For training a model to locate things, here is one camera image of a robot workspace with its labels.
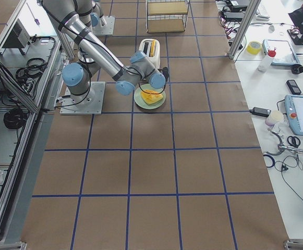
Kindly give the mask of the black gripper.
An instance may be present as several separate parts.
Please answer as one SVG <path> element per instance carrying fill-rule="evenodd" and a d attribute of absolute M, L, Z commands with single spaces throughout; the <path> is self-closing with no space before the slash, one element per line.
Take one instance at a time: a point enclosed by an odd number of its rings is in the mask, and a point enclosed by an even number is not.
<path fill-rule="evenodd" d="M 159 72 L 163 74 L 165 78 L 165 83 L 167 83 L 169 79 L 169 69 L 167 67 L 163 67 L 162 69 L 159 69 Z"/>

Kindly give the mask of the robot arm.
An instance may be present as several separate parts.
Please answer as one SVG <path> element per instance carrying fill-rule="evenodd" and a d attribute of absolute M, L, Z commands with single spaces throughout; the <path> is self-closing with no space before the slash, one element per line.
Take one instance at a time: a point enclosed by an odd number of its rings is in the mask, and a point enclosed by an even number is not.
<path fill-rule="evenodd" d="M 154 89 L 164 91 L 168 77 L 167 68 L 158 69 L 142 51 L 135 52 L 127 67 L 97 38 L 93 27 L 103 21 L 100 1 L 40 1 L 52 25 L 68 35 L 97 66 L 116 82 L 122 95 L 132 93 L 142 80 Z"/>
<path fill-rule="evenodd" d="M 91 25 L 92 27 L 105 27 L 106 26 L 106 20 L 104 18 L 104 12 L 101 6 L 101 1 L 99 0 L 92 0 L 92 11 L 90 14 L 91 17 Z"/>

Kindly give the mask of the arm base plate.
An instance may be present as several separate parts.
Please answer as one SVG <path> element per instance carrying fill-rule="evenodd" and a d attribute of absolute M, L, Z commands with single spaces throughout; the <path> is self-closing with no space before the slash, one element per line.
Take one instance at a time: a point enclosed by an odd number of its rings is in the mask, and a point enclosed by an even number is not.
<path fill-rule="evenodd" d="M 98 17 L 96 14 L 91 15 L 92 32 L 97 36 L 113 35 L 115 16 Z"/>
<path fill-rule="evenodd" d="M 100 115 L 102 113 L 105 82 L 91 81 L 90 84 L 90 91 L 80 96 L 71 95 L 70 90 L 66 88 L 65 95 L 69 97 L 62 100 L 61 115 Z"/>

